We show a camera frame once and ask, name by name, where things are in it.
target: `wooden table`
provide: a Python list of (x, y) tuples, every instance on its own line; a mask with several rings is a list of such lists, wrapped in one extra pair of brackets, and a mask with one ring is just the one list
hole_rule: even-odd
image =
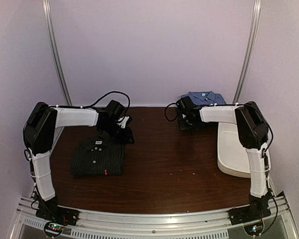
[(250, 179), (217, 167), (217, 126), (180, 131), (163, 108), (130, 108), (135, 144), (123, 176), (71, 176), (72, 152), (94, 127), (64, 129), (51, 157), (59, 205), (113, 213), (198, 212), (248, 203)]

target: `vertical metal post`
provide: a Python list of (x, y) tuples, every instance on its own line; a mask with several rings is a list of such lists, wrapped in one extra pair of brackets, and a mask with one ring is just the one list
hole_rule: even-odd
[(49, 34), (49, 39), (50, 39), (52, 56), (53, 56), (53, 60), (54, 60), (55, 69), (58, 74), (61, 90), (62, 90), (64, 99), (66, 101), (66, 104), (69, 106), (72, 106), (69, 91), (66, 86), (64, 75), (63, 75), (63, 70), (62, 70), (62, 66), (61, 66), (61, 62), (60, 62), (60, 58), (59, 58), (58, 49), (56, 46), (56, 40), (55, 40), (53, 24), (52, 24), (52, 17), (51, 17), (51, 10), (50, 10), (50, 0), (42, 0), (42, 3), (43, 3), (44, 17), (45, 17), (46, 26), (47, 26), (47, 30), (48, 30), (48, 34)]
[(242, 89), (244, 87), (244, 83), (246, 80), (247, 72), (248, 72), (248, 67), (251, 61), (251, 55), (252, 51), (254, 48), (257, 32), (258, 32), (258, 26), (259, 26), (259, 20), (260, 20), (260, 12), (261, 12), (261, 0), (255, 0), (254, 2), (254, 11), (253, 11), (253, 16), (251, 20), (251, 26), (250, 26), (250, 33), (249, 33), (249, 39), (247, 43), (247, 49), (246, 49), (246, 54), (245, 54), (245, 59), (244, 59), (244, 64), (241, 69), (240, 73), (240, 78), (236, 90), (236, 94), (233, 100), (233, 103), (236, 103), (239, 101)]

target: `white tray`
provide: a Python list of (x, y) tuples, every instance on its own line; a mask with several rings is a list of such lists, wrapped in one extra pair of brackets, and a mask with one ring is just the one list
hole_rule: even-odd
[(218, 125), (218, 167), (229, 175), (250, 178), (249, 161), (246, 149), (238, 138), (237, 126), (233, 123)]

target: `robotic arm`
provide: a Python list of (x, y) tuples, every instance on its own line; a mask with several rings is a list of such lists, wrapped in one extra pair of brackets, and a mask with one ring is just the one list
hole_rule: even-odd
[(250, 205), (229, 211), (232, 224), (249, 222), (269, 216), (270, 198), (268, 180), (270, 157), (268, 146), (268, 123), (255, 102), (235, 106), (194, 105), (190, 97), (176, 102), (177, 108), (188, 127), (198, 127), (202, 122), (226, 122), (237, 125), (239, 141), (246, 149), (251, 173)]
[(108, 139), (120, 144), (134, 143), (132, 130), (127, 127), (132, 118), (129, 116), (120, 118), (124, 111), (124, 106), (113, 100), (103, 110), (49, 106), (43, 102), (36, 104), (23, 129), (23, 140), (28, 152), (31, 175), (38, 191), (37, 216), (52, 220), (62, 215), (63, 218), (71, 218), (67, 220), (67, 224), (70, 225), (75, 224), (76, 220), (72, 218), (77, 217), (77, 211), (70, 212), (69, 216), (69, 212), (60, 212), (61, 208), (57, 206), (50, 169), (55, 129), (79, 125), (96, 126), (98, 131), (102, 132), (98, 143)]

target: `dark wood surface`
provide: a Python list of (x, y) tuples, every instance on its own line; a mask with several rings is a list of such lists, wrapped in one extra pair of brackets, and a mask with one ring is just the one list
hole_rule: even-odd
[(217, 126), (180, 131), (163, 112), (129, 110), (136, 142), (125, 148), (123, 176), (71, 176), (73, 150), (97, 132), (94, 127), (64, 129), (51, 157), (59, 205), (113, 213), (179, 213), (247, 204), (250, 180), (217, 167)]

